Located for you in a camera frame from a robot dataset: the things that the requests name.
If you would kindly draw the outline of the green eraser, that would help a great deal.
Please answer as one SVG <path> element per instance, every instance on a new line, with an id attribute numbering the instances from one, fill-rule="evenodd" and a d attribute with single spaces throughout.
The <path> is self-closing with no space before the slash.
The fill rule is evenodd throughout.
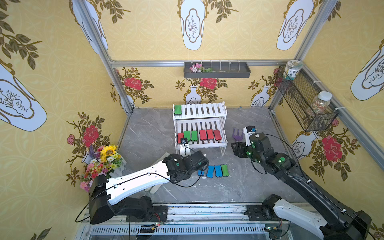
<path id="1" fill-rule="evenodd" d="M 197 131 L 191 131 L 191 141 L 197 142 L 198 141 L 198 132 Z"/>
<path id="2" fill-rule="evenodd" d="M 181 116 L 182 115 L 182 106 L 174 105 L 174 115 Z"/>
<path id="3" fill-rule="evenodd" d="M 187 141 L 191 140 L 191 132 L 190 131 L 184 131 L 184 137 L 187 139 Z"/>
<path id="4" fill-rule="evenodd" d="M 228 170 L 228 165 L 221 165 L 221 169 L 222 169 L 223 177 L 228 177 L 230 175 Z"/>

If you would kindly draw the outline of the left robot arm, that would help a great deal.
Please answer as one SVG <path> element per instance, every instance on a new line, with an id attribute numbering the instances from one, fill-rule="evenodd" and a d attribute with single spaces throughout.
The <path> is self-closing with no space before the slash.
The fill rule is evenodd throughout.
<path id="1" fill-rule="evenodd" d="M 90 223 L 101 224 L 114 216 L 150 220 L 155 213 L 151 198 L 133 198 L 133 194 L 157 185 L 178 185 L 208 166 L 206 155 L 197 151 L 186 157 L 170 154 L 155 165 L 121 177 L 97 176 L 89 193 Z"/>

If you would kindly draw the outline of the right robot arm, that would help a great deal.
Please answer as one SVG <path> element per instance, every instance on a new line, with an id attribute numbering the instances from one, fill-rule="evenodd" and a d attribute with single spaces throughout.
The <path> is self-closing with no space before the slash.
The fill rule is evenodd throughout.
<path id="1" fill-rule="evenodd" d="M 260 164 L 266 173 L 281 180 L 299 193 L 316 214 L 301 209 L 277 195 L 269 196 L 264 205 L 275 215 L 311 232 L 322 240 L 365 240 L 370 236 L 371 217 L 364 211 L 355 212 L 308 177 L 298 162 L 273 149 L 269 135 L 251 133 L 245 143 L 232 143 L 234 155 Z"/>

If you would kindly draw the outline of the white two-tier slatted shelf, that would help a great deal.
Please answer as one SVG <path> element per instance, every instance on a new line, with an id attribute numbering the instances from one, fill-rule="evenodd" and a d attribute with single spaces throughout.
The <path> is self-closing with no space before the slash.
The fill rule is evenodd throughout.
<path id="1" fill-rule="evenodd" d="M 227 118 L 227 107 L 225 102 L 211 103 L 211 104 L 191 104 L 181 105 L 182 115 L 174 115 L 173 105 L 173 122 L 175 128 L 175 150 L 177 153 L 180 152 L 180 145 L 178 145 L 177 134 L 184 133 L 184 131 L 197 131 L 198 141 L 188 141 L 189 148 L 202 149 L 202 148 L 220 148 L 221 154 L 225 153 L 228 145 L 226 131 L 224 130 L 226 118 Z M 219 130 L 222 135 L 221 141 L 206 140 L 201 141 L 199 136 L 199 130 L 212 129 Z"/>

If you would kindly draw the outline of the red eraser bottom right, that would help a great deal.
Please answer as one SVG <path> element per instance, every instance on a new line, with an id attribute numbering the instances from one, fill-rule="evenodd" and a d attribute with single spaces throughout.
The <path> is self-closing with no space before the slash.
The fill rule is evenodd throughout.
<path id="1" fill-rule="evenodd" d="M 214 130 L 213 133 L 214 133 L 214 137 L 215 137 L 216 141 L 222 140 L 222 135 L 221 135 L 221 132 L 219 130 Z"/>

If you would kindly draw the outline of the red eraser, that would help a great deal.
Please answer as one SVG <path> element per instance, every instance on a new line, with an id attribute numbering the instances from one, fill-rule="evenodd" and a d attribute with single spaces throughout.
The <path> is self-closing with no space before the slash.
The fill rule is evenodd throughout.
<path id="1" fill-rule="evenodd" d="M 206 130 L 199 130 L 199 136 L 201 141 L 206 141 L 207 140 Z"/>
<path id="2" fill-rule="evenodd" d="M 184 138 L 184 133 L 178 133 L 177 137 L 178 137 L 177 143 L 178 143 L 178 145 L 180 145 L 181 144 L 181 139 Z"/>
<path id="3" fill-rule="evenodd" d="M 214 131 L 212 129 L 206 130 L 206 133 L 207 133 L 207 140 L 210 141 L 215 139 Z"/>
<path id="4" fill-rule="evenodd" d="M 215 137 L 216 141 L 222 140 L 222 135 L 221 135 L 221 132 L 219 130 L 214 130 L 213 133 L 214 133 L 214 137 Z"/>

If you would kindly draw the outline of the red eraser bottom left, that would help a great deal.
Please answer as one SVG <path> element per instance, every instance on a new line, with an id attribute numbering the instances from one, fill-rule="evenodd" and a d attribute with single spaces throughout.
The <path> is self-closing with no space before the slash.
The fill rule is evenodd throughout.
<path id="1" fill-rule="evenodd" d="M 178 133 L 177 137 L 178 137 L 177 143 L 178 143 L 178 145 L 180 145 L 181 144 L 181 139 L 184 138 L 184 133 Z"/>

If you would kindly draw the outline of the white grey work glove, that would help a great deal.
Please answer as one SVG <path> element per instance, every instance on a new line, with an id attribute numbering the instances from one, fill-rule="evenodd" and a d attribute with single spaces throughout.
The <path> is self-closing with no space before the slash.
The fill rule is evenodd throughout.
<path id="1" fill-rule="evenodd" d="M 154 163 L 152 164 L 152 166 L 155 166 L 155 165 L 156 165 L 157 163 L 159 163 L 159 162 L 161 162 L 161 160 L 157 160 L 156 162 L 154 162 Z M 145 189 L 145 192 L 148 192 L 148 193 L 150 193 L 150 194 L 154 194 L 154 193 L 157 192 L 157 190 L 158 190 L 161 186 L 162 186 L 162 184 L 152 186 L 152 187 L 150 187 L 150 188 Z"/>

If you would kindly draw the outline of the clear jar white lid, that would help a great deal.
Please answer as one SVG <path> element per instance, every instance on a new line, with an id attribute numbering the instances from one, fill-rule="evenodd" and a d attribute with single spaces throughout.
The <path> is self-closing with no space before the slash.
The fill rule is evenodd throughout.
<path id="1" fill-rule="evenodd" d="M 323 114 L 326 111 L 328 105 L 331 103 L 332 97 L 333 95 L 329 92 L 320 92 L 307 108 L 307 114 L 313 117 L 315 115 Z"/>

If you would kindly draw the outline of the pink artificial flowers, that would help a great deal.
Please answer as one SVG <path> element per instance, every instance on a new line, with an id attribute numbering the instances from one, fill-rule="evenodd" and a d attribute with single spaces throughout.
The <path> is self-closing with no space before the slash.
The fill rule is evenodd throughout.
<path id="1" fill-rule="evenodd" d="M 189 68 L 192 73 L 213 73 L 212 68 L 205 68 L 202 64 L 196 63 L 192 64 Z"/>

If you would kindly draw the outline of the colourful flower bouquet basket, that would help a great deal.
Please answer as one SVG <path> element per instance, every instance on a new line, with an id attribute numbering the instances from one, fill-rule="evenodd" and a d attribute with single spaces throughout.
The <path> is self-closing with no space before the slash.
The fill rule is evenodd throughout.
<path id="1" fill-rule="evenodd" d="M 126 165 L 125 159 L 118 153 L 118 146 L 101 146 L 97 150 L 90 146 L 83 159 L 85 171 L 80 177 L 80 188 L 89 192 L 96 177 L 109 178 L 121 176 Z"/>

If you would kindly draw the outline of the jar with patterned label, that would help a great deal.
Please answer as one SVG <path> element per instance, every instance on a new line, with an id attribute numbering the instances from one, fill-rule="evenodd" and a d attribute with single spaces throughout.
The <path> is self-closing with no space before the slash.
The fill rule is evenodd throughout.
<path id="1" fill-rule="evenodd" d="M 298 60 L 290 60 L 286 63 L 285 69 L 283 71 L 283 78 L 285 80 L 294 80 L 297 77 L 297 74 L 303 67 L 303 63 Z"/>

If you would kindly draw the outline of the metal base rail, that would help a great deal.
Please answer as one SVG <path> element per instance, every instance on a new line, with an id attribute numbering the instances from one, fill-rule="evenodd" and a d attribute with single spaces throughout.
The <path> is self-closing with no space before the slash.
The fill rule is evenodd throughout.
<path id="1" fill-rule="evenodd" d="M 154 204 L 155 212 L 145 219 L 115 216 L 91 225 L 89 214 L 80 224 L 76 240 L 120 240 L 124 236 L 149 239 L 157 236 L 256 235 L 266 240 L 291 240 L 293 230 L 310 238 L 323 238 L 326 220 L 308 203 L 279 200 L 277 216 L 267 219 L 257 203 Z"/>

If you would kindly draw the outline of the dark grey wall tray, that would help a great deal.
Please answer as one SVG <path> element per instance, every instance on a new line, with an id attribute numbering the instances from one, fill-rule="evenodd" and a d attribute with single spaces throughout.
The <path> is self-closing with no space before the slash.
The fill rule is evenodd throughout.
<path id="1" fill-rule="evenodd" d="M 212 68 L 213 73 L 192 73 L 192 64 L 202 64 L 205 68 Z M 187 79 L 229 79 L 229 78 L 249 78 L 251 69 L 244 61 L 189 61 L 184 62 L 184 77 Z"/>

